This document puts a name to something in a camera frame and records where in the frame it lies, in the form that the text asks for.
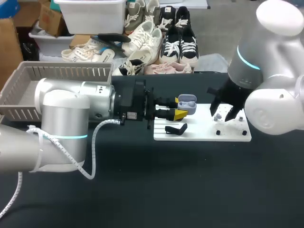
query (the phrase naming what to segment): white spiral cable wrap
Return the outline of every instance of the white spiral cable wrap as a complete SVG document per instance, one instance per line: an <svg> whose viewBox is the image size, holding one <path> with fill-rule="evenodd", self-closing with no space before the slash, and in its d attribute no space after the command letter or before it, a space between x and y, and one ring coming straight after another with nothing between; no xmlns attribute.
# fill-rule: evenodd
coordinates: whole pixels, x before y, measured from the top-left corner
<svg viewBox="0 0 304 228"><path fill-rule="evenodd" d="M22 185L22 172L18 172L18 184L17 184L17 188L15 190L15 193L14 193L13 197L10 199L9 203L6 205L6 207L0 213L0 219L10 209L11 205L13 204L13 202L15 201L15 199L17 198L17 196L18 196L18 194L20 192L20 189L21 189L21 185Z"/></svg>
<svg viewBox="0 0 304 228"><path fill-rule="evenodd" d="M95 177L95 172L96 172L96 155L95 155L95 140L96 140L96 136L98 133L98 130L106 125L106 124L118 124L120 125L120 120L105 120L102 121L94 130L93 132L93 136L92 136L92 174L88 174L79 164L78 162L67 152L67 150L60 144L60 142L58 142L58 139L54 138L52 135L48 134L47 132L41 130L40 128L34 127L34 126L30 126L30 129L27 130L28 133L34 133L37 132L39 134L39 137L41 138L40 135L43 135L45 137L47 137L60 151L62 151L62 153L64 153L67 158L78 168L78 170L88 179L93 179ZM9 201L9 203L7 204L7 206L4 208L4 210L0 213L0 219L3 217L3 215L9 210L9 208L11 207L11 205L13 204L13 202L15 201L15 199L17 198L20 189L21 189L21 185L22 185L22 172L18 172L18 184L17 184L17 188L15 190L15 193L13 195L13 197L11 198L11 200Z"/></svg>

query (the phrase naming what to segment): black table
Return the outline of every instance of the black table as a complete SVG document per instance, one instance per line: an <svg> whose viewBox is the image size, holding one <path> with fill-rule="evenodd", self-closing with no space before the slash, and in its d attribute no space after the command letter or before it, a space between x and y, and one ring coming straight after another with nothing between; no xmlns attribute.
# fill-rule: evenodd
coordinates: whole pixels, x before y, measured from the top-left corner
<svg viewBox="0 0 304 228"><path fill-rule="evenodd" d="M210 103L207 87L220 87L227 75L142 78L157 95L190 93ZM133 79L114 77L113 84L120 90ZM0 227L303 228L304 132L250 130L251 142L158 142L146 122L107 125L97 137L95 179L78 171L25 173ZM0 210L16 182L16 173L0 175Z"/></svg>

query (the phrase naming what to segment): white storage bin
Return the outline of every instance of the white storage bin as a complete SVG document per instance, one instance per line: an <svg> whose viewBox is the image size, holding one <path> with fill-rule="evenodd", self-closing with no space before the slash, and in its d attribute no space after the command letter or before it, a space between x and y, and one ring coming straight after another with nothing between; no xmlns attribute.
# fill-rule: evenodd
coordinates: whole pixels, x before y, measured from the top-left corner
<svg viewBox="0 0 304 228"><path fill-rule="evenodd" d="M159 0L160 4L174 4L174 3L181 3L184 0Z"/></svg>
<svg viewBox="0 0 304 228"><path fill-rule="evenodd" d="M54 0L71 34L123 33L126 0Z"/></svg>
<svg viewBox="0 0 304 228"><path fill-rule="evenodd" d="M69 45L74 36L71 37L53 37L37 35L39 29L33 29L28 36L33 38L37 43L40 53L44 56L61 56L61 51L70 49Z"/></svg>

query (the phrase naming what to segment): pink sneaker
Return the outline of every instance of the pink sneaker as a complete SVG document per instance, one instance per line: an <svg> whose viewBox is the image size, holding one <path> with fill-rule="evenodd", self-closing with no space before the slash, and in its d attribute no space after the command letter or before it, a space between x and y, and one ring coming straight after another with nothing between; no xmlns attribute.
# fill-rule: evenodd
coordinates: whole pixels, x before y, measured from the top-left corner
<svg viewBox="0 0 304 228"><path fill-rule="evenodd" d="M187 64L179 64L176 62L163 63L163 64L152 64L144 68L145 75L166 75L166 74L191 74L192 69Z"/></svg>

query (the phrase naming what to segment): sneaker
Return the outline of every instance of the sneaker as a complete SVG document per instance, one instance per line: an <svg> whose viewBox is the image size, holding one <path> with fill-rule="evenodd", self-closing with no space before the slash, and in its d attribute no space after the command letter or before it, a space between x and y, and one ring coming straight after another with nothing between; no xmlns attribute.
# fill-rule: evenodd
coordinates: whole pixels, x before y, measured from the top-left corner
<svg viewBox="0 0 304 228"><path fill-rule="evenodd" d="M127 4L127 18L124 20L124 31L131 34L142 22L146 3L144 0L136 0Z"/></svg>
<svg viewBox="0 0 304 228"><path fill-rule="evenodd" d="M175 26L180 29L184 29L188 25L191 25L189 10L187 7L181 6L176 13Z"/></svg>
<svg viewBox="0 0 304 228"><path fill-rule="evenodd" d="M145 21L140 24L132 34L128 37L131 39L129 43L123 43L122 49L124 49L124 54L130 56L133 52L139 50L146 38L146 33L152 33L154 29L154 24L152 21Z"/></svg>
<svg viewBox="0 0 304 228"><path fill-rule="evenodd" d="M195 67L199 60L199 49L190 26L184 29L180 41L180 63L189 63L191 67Z"/></svg>
<svg viewBox="0 0 304 228"><path fill-rule="evenodd" d="M62 59L66 62L102 62L98 52L92 49L83 49L76 47L73 50L63 50Z"/></svg>
<svg viewBox="0 0 304 228"><path fill-rule="evenodd" d="M113 76L121 75L137 75L145 65L151 60L151 52L149 50L135 51L130 57L113 73Z"/></svg>
<svg viewBox="0 0 304 228"><path fill-rule="evenodd" d="M85 44L78 44L74 48L81 48L81 49L92 49L99 51L104 47L104 45L96 40L89 39Z"/></svg>
<svg viewBox="0 0 304 228"><path fill-rule="evenodd" d="M151 60L148 65L154 63L158 59L158 54L162 46L162 31L156 28L151 34L146 34L146 40L140 50L150 50Z"/></svg>
<svg viewBox="0 0 304 228"><path fill-rule="evenodd" d="M166 74L191 74L192 69L189 64L164 63L152 64L144 68L145 75L166 75Z"/></svg>
<svg viewBox="0 0 304 228"><path fill-rule="evenodd" d="M160 25L157 27L166 34L168 29L175 24L175 11L176 9L172 6L166 6L161 8Z"/></svg>
<svg viewBox="0 0 304 228"><path fill-rule="evenodd" d="M158 0L150 0L147 4L145 13L144 13L144 21L152 21L154 26L159 24L161 13L161 6Z"/></svg>
<svg viewBox="0 0 304 228"><path fill-rule="evenodd" d="M163 39L160 52L160 63L178 62L180 57L180 34L175 26L171 26Z"/></svg>

